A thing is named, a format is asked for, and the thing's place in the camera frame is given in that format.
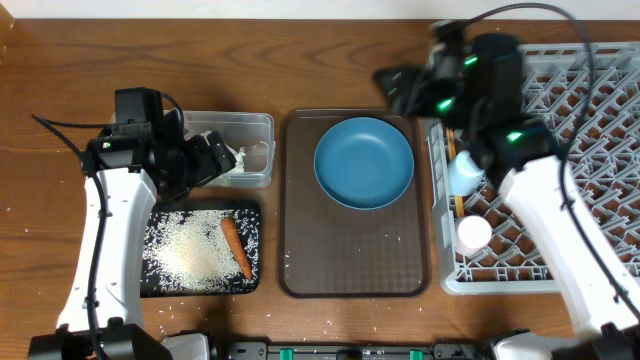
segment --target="brown tray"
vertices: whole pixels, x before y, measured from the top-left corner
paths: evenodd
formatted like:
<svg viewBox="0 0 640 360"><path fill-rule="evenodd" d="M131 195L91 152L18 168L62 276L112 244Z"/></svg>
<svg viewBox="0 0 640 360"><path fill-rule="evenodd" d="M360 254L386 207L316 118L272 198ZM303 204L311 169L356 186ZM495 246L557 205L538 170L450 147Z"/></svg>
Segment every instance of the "brown tray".
<svg viewBox="0 0 640 360"><path fill-rule="evenodd" d="M320 187L316 145L338 122L382 119L409 141L414 175L405 193L376 210L340 205ZM430 282L428 232L418 124L382 110L296 110L287 116L280 151L278 280L294 297L407 297Z"/></svg>

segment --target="clear plastic container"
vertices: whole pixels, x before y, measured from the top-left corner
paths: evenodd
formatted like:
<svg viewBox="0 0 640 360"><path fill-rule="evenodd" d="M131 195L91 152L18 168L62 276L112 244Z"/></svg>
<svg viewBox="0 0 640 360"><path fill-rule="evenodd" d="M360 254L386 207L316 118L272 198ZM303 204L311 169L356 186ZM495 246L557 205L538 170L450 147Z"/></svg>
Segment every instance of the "clear plastic container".
<svg viewBox="0 0 640 360"><path fill-rule="evenodd" d="M259 188L271 184L276 140L273 117L269 114L218 111L187 111L185 139L206 131L217 131L235 151L244 148L243 173L226 173L205 186Z"/></svg>

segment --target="green clip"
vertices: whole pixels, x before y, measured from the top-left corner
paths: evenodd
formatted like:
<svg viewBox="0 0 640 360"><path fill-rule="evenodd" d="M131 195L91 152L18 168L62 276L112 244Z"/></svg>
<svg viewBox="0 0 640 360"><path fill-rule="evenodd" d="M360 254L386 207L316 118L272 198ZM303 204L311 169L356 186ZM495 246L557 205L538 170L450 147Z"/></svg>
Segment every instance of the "green clip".
<svg viewBox="0 0 640 360"><path fill-rule="evenodd" d="M411 350L409 351L409 360L422 360L422 351L420 350Z"/></svg>
<svg viewBox="0 0 640 360"><path fill-rule="evenodd" d="M280 360L293 360L293 349L280 349Z"/></svg>

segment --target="white cup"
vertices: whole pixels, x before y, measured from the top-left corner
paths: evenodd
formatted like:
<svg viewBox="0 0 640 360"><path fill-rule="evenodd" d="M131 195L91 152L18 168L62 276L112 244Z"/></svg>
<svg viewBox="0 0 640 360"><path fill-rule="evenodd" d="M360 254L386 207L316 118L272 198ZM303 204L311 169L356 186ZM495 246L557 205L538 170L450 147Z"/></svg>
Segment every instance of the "white cup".
<svg viewBox="0 0 640 360"><path fill-rule="evenodd" d="M461 151L449 162L448 172L449 190L456 196L472 194L484 177L484 170L476 165L467 150Z"/></svg>
<svg viewBox="0 0 640 360"><path fill-rule="evenodd" d="M491 225L482 216L470 215L456 220L456 252L471 256L491 241Z"/></svg>

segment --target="green light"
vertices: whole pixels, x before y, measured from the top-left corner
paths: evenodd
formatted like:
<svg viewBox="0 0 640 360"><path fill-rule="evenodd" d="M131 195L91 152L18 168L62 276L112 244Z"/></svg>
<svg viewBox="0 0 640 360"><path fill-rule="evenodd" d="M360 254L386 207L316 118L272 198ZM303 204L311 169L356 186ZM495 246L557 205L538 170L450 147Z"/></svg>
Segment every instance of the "green light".
<svg viewBox="0 0 640 360"><path fill-rule="evenodd" d="M471 57L467 58L467 60L464 61L464 66L469 66L469 65L473 64L476 61L478 61L478 57L477 56L471 56Z"/></svg>
<svg viewBox="0 0 640 360"><path fill-rule="evenodd" d="M449 111L451 105L453 105L453 98L441 101L438 105L436 105L436 107L441 113L446 113L447 111Z"/></svg>
<svg viewBox="0 0 640 360"><path fill-rule="evenodd" d="M507 135L507 140L509 140L509 142L514 142L516 140L518 140L520 138L520 136L522 136L522 133L519 131L514 131L510 134Z"/></svg>

